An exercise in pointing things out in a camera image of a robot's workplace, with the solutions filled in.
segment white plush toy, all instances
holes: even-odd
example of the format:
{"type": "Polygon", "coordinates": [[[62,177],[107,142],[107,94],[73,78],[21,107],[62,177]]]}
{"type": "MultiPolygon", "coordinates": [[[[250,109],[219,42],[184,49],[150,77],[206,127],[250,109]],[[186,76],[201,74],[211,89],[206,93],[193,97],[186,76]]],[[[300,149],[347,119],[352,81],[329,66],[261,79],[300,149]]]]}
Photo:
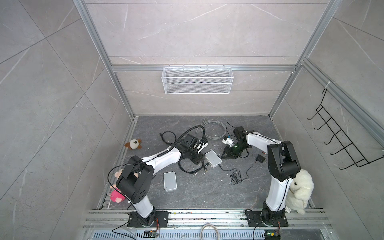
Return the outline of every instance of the white plush toy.
{"type": "Polygon", "coordinates": [[[296,174],[296,177],[293,179],[289,187],[289,191],[285,199],[285,205],[304,215],[304,208],[307,207],[312,191],[312,177],[306,170],[301,169],[301,171],[296,174]]]}

